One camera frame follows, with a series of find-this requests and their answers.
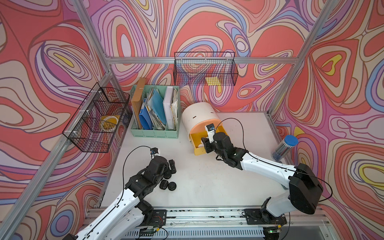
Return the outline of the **yellow drawer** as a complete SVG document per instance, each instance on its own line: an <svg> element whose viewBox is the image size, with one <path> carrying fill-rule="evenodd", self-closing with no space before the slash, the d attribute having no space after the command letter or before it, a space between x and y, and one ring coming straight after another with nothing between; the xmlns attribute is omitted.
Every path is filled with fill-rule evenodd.
<svg viewBox="0 0 384 240"><path fill-rule="evenodd" d="M216 128L216 133L227 133L224 127L219 126ZM194 146L194 154L195 156L203 155L206 154L206 151L204 147L198 148L199 144L202 144L202 138L208 138L207 131L206 132L201 132L201 133L196 133L196 134L189 134L189 140L191 144Z"/></svg>

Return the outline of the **black oblong earphone case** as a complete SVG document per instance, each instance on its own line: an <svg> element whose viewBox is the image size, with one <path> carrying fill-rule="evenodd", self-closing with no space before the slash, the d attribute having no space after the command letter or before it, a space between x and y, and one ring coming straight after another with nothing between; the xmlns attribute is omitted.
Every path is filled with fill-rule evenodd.
<svg viewBox="0 0 384 240"><path fill-rule="evenodd" d="M169 182L167 180L162 180L159 184L161 190L166 190L168 188Z"/></svg>

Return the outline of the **white three-drawer cabinet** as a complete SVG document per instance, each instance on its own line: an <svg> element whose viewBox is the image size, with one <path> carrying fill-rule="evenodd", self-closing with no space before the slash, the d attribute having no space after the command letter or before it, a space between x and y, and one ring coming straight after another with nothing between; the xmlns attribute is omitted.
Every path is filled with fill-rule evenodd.
<svg viewBox="0 0 384 240"><path fill-rule="evenodd" d="M220 119L209 103L195 103L187 107L182 113L182 122L189 135L192 127L204 120Z"/></svg>

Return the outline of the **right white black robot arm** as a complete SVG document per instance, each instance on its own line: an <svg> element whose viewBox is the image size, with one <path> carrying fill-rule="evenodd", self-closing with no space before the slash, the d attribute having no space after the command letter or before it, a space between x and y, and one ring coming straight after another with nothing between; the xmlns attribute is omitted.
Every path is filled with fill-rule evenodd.
<svg viewBox="0 0 384 240"><path fill-rule="evenodd" d="M316 212L324 188L309 166L285 165L261 158L244 148L235 147L224 132L201 138L201 142L206 153L216 153L218 161L232 168L260 174L287 188L285 193L265 200L262 216L277 218L292 211L307 215Z"/></svg>

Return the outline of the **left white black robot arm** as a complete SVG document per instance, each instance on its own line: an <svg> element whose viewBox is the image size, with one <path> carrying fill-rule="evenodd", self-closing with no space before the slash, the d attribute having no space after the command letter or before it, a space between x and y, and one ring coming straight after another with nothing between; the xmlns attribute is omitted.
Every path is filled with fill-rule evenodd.
<svg viewBox="0 0 384 240"><path fill-rule="evenodd" d="M120 240L130 230L152 220L165 221L156 216L153 206L145 197L153 192L165 176L177 172L175 161L154 156L149 165L130 177L116 200L93 222L77 234L67 234L65 240Z"/></svg>

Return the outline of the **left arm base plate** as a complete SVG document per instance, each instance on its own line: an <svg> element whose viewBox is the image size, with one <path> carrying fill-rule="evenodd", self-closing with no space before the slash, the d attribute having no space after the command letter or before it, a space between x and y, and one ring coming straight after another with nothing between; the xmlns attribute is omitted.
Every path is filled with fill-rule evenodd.
<svg viewBox="0 0 384 240"><path fill-rule="evenodd" d="M144 220L141 226L162 227L167 221L167 210L152 210L144 215Z"/></svg>

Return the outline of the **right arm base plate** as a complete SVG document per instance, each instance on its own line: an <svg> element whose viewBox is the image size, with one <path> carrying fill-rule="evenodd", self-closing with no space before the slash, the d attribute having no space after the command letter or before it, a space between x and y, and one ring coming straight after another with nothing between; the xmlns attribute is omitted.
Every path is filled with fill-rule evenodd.
<svg viewBox="0 0 384 240"><path fill-rule="evenodd" d="M246 218L248 225L274 225L283 226L287 224L285 215L274 217L261 209L244 209L242 216Z"/></svg>

